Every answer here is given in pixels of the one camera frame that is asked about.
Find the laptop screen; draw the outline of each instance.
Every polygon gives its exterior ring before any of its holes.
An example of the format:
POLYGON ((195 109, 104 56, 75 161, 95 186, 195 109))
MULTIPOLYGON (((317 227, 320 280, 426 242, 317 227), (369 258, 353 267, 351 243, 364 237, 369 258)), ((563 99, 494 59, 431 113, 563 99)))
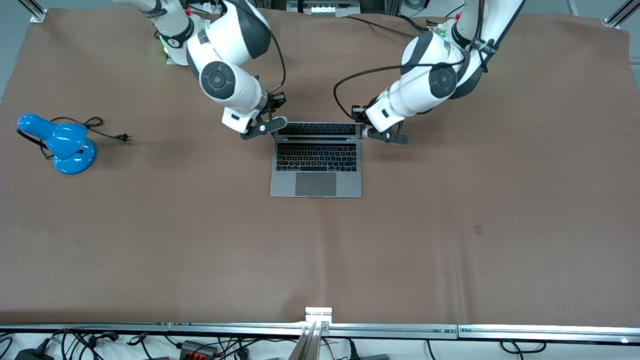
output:
POLYGON ((292 122, 278 130, 279 135, 285 136, 326 136, 326 135, 356 135, 356 124, 331 122, 292 122))

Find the table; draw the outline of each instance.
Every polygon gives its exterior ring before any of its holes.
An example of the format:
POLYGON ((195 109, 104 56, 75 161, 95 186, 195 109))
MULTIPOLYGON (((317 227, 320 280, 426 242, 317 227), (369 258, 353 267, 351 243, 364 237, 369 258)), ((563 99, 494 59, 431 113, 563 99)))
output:
MULTIPOLYGON (((410 39, 264 11, 287 64, 278 110, 348 121, 332 88, 398 63, 410 39)), ((363 15, 412 31, 402 19, 363 15)), ((628 34, 521 15, 476 90, 363 144, 362 199, 269 197, 272 139, 243 141, 134 10, 51 9, 0 102, 0 322, 635 326, 639 94, 628 34), (56 173, 17 117, 98 115, 86 172, 56 173)), ((280 80, 275 47, 243 67, 280 80)), ((399 76, 340 89, 365 104, 399 76)))

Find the laptop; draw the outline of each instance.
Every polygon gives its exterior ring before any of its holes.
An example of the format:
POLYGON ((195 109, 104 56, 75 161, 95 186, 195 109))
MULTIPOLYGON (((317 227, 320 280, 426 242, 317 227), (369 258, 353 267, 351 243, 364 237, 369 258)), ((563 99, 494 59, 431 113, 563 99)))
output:
POLYGON ((363 126, 290 122, 272 133, 271 196, 362 197, 363 126))

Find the blue desk lamp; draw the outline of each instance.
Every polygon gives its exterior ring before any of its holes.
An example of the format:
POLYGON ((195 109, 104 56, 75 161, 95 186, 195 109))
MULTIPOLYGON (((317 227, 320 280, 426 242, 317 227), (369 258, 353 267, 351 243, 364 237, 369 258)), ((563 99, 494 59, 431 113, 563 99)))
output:
POLYGON ((70 122, 55 124, 30 113, 18 119, 18 134, 49 149, 53 155, 53 167, 66 175, 85 171, 95 160, 95 145, 86 138, 86 132, 86 126, 70 122))

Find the white robotic arm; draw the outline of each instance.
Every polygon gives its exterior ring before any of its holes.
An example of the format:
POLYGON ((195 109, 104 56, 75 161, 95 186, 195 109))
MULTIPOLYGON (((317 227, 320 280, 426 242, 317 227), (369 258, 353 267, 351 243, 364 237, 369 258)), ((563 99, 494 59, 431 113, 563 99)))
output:
POLYGON ((495 54, 525 0, 466 0, 458 20, 444 26, 447 38, 425 32, 405 48, 400 80, 382 91, 366 107, 354 106, 352 115, 374 127, 365 129, 366 138, 404 144, 408 138, 394 132, 394 124, 425 113, 447 99, 469 94, 488 60, 495 54), (480 19, 479 7, 483 7, 480 19))
POLYGON ((225 107, 222 123, 243 138, 281 129, 286 118, 263 122, 260 115, 279 108, 283 93, 271 95, 240 65, 269 49, 267 20, 247 0, 221 0, 225 12, 187 41, 187 62, 202 91, 225 107))
POLYGON ((187 15, 180 0, 111 0, 140 10, 150 19, 169 57, 179 65, 187 65, 186 41, 209 24, 208 20, 187 15))
POLYGON ((240 68, 269 49, 271 30, 267 20, 247 0, 222 0, 223 13, 209 24, 186 15, 179 0, 112 0, 133 6, 151 19, 171 58, 189 65, 202 91, 225 107, 224 125, 245 139, 281 129, 285 117, 271 119, 271 112, 286 101, 283 93, 269 94, 257 77, 240 68), (269 121, 261 115, 269 113, 269 121))

